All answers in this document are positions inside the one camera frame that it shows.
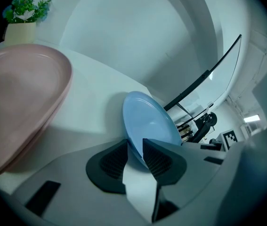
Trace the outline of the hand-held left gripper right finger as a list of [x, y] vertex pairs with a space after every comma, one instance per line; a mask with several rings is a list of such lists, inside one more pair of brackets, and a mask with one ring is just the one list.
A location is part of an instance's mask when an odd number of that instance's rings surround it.
[[143, 159], [157, 181], [152, 220], [161, 220], [183, 208], [220, 168], [226, 152], [203, 150], [200, 146], [143, 139]]

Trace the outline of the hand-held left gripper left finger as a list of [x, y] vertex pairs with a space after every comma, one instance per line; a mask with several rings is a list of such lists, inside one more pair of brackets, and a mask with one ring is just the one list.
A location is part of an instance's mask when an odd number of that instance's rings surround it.
[[25, 180], [13, 197], [38, 225], [146, 226], [126, 196], [127, 160], [127, 140], [67, 153]]

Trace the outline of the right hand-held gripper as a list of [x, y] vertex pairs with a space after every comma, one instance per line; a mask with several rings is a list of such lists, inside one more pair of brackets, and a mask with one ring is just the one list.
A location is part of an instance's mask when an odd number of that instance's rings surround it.
[[220, 150], [227, 152], [230, 149], [230, 146], [238, 142], [234, 130], [228, 130], [221, 132], [217, 138], [210, 140], [210, 144], [203, 144], [200, 146], [200, 149], [203, 150]]

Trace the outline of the pink big plate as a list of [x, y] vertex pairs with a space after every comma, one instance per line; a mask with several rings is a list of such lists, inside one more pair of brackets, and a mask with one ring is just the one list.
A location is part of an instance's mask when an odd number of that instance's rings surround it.
[[38, 44], [0, 49], [0, 173], [24, 150], [66, 97], [73, 69]]
[[58, 110], [60, 109], [60, 107], [62, 106], [65, 98], [67, 97], [67, 94], [70, 90], [72, 82], [69, 82], [69, 84], [67, 85], [62, 98], [59, 101], [59, 104], [57, 105], [57, 107], [54, 109], [53, 113], [49, 116], [49, 118], [46, 120], [46, 122], [42, 125], [42, 127], [24, 144], [24, 147], [20, 150], [20, 152], [18, 152], [15, 156], [12, 156], [12, 159], [9, 160], [7, 163], [4, 164], [3, 167], [0, 168], [0, 174], [2, 174], [5, 171], [8, 171], [9, 169], [13, 168], [15, 164], [18, 163], [18, 161], [24, 157], [28, 151], [30, 151], [30, 149], [32, 147], [34, 147], [34, 145], [37, 143], [39, 137], [41, 137], [41, 135], [44, 133], [44, 131], [47, 129], [47, 127], [49, 126], [49, 124], [52, 122], [52, 120], [54, 119], [55, 115], [58, 113]]

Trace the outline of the blue big plate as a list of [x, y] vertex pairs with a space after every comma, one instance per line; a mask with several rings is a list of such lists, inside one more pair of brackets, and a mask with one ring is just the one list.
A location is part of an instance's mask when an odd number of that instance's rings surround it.
[[145, 167], [143, 139], [155, 139], [178, 146], [182, 144], [179, 131], [168, 113], [145, 93], [128, 93], [123, 101], [122, 115], [130, 149]]

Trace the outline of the black folding stand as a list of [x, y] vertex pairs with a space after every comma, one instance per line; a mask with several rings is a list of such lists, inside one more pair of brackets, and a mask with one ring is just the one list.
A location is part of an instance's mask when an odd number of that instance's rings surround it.
[[205, 137], [211, 127], [214, 127], [217, 124], [217, 116], [215, 113], [211, 112], [205, 114], [199, 119], [196, 120], [197, 131], [194, 135], [188, 139], [188, 142], [199, 143], [203, 137]]

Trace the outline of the ceiling light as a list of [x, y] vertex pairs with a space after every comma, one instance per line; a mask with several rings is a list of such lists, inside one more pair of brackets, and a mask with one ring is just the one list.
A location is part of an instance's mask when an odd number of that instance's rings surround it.
[[245, 117], [243, 120], [245, 123], [250, 123], [250, 122], [260, 121], [260, 117], [258, 114], [256, 114], [253, 116]]

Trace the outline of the potted green plant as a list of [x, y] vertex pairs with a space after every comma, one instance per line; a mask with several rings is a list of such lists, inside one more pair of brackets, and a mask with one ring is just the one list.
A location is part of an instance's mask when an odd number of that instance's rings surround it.
[[4, 35], [6, 45], [32, 43], [35, 40], [37, 24], [43, 22], [49, 13], [52, 0], [12, 0], [2, 17], [7, 21]]

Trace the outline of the whiteboard with black frame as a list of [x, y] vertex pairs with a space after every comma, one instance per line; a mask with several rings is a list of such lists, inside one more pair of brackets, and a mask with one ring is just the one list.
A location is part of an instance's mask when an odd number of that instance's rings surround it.
[[208, 111], [225, 94], [236, 70], [242, 35], [210, 69], [164, 106], [175, 123], [191, 121]]

